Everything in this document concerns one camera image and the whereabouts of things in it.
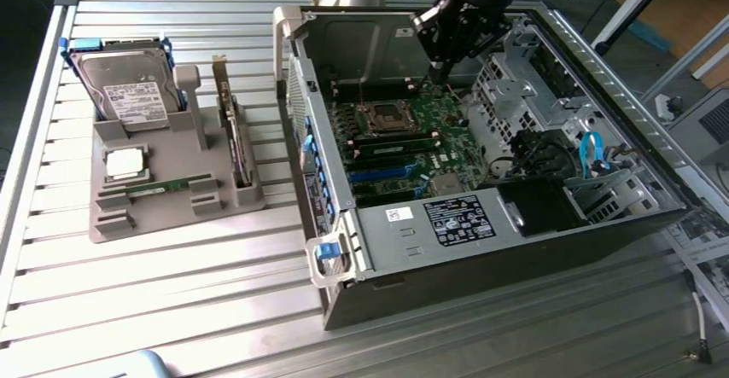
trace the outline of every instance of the robotic arm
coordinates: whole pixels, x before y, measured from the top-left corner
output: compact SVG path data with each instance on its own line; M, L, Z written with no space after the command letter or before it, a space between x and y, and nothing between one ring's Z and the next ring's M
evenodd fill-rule
M444 83L454 65L475 57L510 29L503 11L512 0L438 0L411 17L430 58L430 78Z
M430 58L430 78L444 83L454 65L475 57L508 31L503 10L512 0L438 0L411 23ZM384 0L320 0L321 5L382 5Z

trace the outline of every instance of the warning label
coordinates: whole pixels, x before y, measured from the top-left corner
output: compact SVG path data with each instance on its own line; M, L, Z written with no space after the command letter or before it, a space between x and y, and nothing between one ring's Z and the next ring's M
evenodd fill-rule
M496 235L474 195L432 201L423 206L442 246L452 246Z
M107 85L104 92L123 125L167 119L156 82Z

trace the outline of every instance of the slotted aluminum table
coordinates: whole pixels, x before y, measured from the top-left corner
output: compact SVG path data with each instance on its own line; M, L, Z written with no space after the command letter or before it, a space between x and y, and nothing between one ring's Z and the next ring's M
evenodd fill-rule
M271 63L271 11L292 3L307 0L56 5L0 198L0 376L113 376L115 359L143 348L179 376L697 372L702 366L681 355L697 340L691 297L679 260L657 238L558 275L321 330ZM160 32L176 62L200 66L203 106L213 106L212 55L228 57L268 209L93 244L85 235L92 105L56 40ZM729 340L717 321L709 325L721 364L702 372L725 376Z

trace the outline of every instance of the hard drive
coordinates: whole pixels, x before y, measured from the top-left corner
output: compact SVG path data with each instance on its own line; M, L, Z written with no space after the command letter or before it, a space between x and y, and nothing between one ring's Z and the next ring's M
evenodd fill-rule
M97 120L117 119L127 131L168 126L167 114L184 110L168 41L84 38L65 48L61 41L61 55L90 95Z

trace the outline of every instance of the motherboard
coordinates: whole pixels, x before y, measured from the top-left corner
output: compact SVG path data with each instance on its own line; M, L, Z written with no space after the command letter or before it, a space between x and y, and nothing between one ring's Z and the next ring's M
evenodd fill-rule
M359 207L451 195L484 178L460 98L426 82L388 101L331 102L328 115Z

